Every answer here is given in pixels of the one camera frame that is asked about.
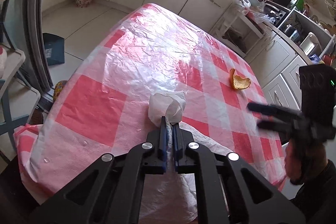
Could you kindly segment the person's right hand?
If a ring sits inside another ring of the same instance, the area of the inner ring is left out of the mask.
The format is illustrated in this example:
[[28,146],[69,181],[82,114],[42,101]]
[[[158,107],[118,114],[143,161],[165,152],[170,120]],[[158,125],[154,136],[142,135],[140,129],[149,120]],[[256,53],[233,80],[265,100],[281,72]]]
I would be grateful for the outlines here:
[[290,139],[285,153],[285,171],[293,185],[303,185],[307,180],[317,177],[328,164],[322,143],[303,146]]

